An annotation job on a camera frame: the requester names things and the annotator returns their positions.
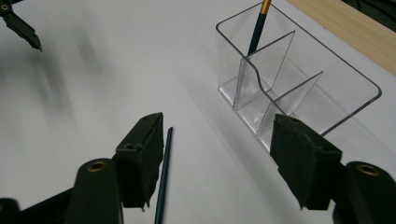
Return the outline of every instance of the white table surface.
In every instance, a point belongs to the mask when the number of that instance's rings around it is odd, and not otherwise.
[[[276,165],[217,91],[215,25],[256,0],[24,0],[14,11],[43,52],[0,26],[0,198],[21,209],[73,186],[78,167],[111,158],[147,114],[173,126],[165,223],[332,223],[300,210]],[[343,162],[396,176],[395,76],[291,6],[273,4],[382,89],[327,136]],[[153,223],[152,206],[124,209]]]

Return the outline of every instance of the screw hole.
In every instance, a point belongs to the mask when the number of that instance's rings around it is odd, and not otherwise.
[[[380,175],[381,174],[376,168],[374,168],[374,166],[366,165],[366,164],[359,164],[358,170],[360,170],[362,173],[367,174],[367,175]]]
[[[97,162],[94,162],[93,164],[91,164],[90,166],[88,166],[87,170],[89,172],[98,172],[98,171],[103,170],[105,168],[105,166],[106,166],[105,162],[97,161]]]

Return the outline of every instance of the clear plastic organizer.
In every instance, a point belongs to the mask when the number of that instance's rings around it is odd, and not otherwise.
[[[269,150],[275,114],[325,135],[381,96],[364,74],[274,6],[248,55],[261,4],[217,25],[219,92]]]

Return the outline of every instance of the black pen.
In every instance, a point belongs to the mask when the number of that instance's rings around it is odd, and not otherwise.
[[[264,0],[262,2],[262,9],[260,10],[259,18],[257,18],[256,26],[254,27],[253,36],[251,37],[250,47],[248,48],[247,55],[256,51],[259,45],[260,36],[262,36],[262,28],[267,17],[268,9],[270,8],[271,0]]]

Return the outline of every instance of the light wood board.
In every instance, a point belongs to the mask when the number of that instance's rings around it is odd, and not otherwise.
[[[396,76],[396,33],[341,0],[288,0]]]

